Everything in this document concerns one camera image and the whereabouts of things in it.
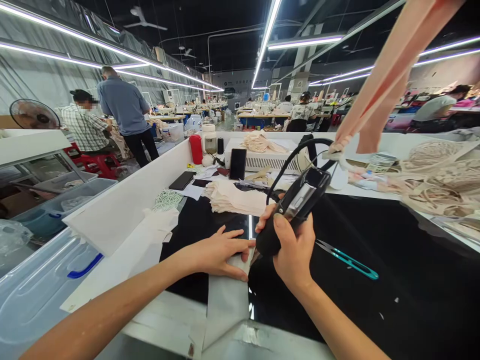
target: peach fabric strap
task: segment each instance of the peach fabric strap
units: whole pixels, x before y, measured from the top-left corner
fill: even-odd
[[[418,55],[465,0],[407,0],[365,81],[357,100],[336,132],[330,151],[342,150],[360,132],[359,154],[378,151],[389,114],[405,91]]]

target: glass jar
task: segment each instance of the glass jar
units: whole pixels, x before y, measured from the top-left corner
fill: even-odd
[[[372,173],[386,173],[390,167],[397,161],[397,158],[385,152],[373,154],[370,163],[366,167]]]

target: fingernail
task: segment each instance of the fingernail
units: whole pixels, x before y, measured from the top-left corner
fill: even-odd
[[[284,226],[284,219],[283,219],[282,214],[277,212],[275,215],[273,215],[273,222],[279,228],[283,227]]]

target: blue shirt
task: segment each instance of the blue shirt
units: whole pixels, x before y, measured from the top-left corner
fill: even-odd
[[[144,118],[150,107],[136,86],[109,76],[97,89],[101,110],[115,118],[120,134],[135,135],[150,129]]]

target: blue handle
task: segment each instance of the blue handle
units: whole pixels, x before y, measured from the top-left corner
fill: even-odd
[[[335,256],[337,259],[340,259],[341,261],[343,261],[345,264],[350,265],[352,268],[354,268],[358,272],[362,273],[366,277],[368,277],[372,280],[378,280],[379,279],[379,274],[376,271],[373,271],[368,266],[363,265],[361,262],[359,262],[359,261],[355,260],[354,258],[348,256],[346,253],[341,252],[337,248],[334,248],[333,251],[331,252],[331,254],[333,256]]]
[[[91,261],[90,264],[88,264],[86,268],[84,268],[82,271],[70,271],[66,277],[70,279],[81,278],[83,275],[92,270],[92,268],[100,261],[101,258],[103,258],[103,255],[101,253],[98,253],[98,255],[95,256],[95,258]]]

